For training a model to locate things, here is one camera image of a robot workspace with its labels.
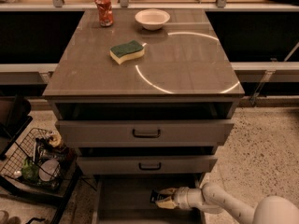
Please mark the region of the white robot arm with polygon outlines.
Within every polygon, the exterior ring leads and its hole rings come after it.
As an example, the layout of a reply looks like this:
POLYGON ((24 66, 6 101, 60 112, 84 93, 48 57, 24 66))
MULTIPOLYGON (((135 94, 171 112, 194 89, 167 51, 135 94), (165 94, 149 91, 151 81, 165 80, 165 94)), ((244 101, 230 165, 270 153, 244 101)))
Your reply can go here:
POLYGON ((196 208, 209 214, 218 214, 224 210, 239 224, 299 224, 299 208, 287 199, 269 196, 253 208, 210 182, 201 188, 180 187, 153 191, 150 201, 163 209, 196 208))

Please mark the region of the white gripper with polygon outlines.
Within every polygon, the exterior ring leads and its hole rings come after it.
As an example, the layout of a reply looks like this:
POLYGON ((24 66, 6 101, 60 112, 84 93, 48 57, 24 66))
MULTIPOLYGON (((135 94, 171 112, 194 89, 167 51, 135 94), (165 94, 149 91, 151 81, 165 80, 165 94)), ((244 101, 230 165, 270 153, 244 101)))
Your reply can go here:
POLYGON ((178 189, 168 188, 160 190, 159 193, 168 196, 155 202, 159 208, 163 209, 175 209, 176 207, 180 209, 199 209, 203 203, 203 196, 200 189, 190 189, 188 187, 178 189))

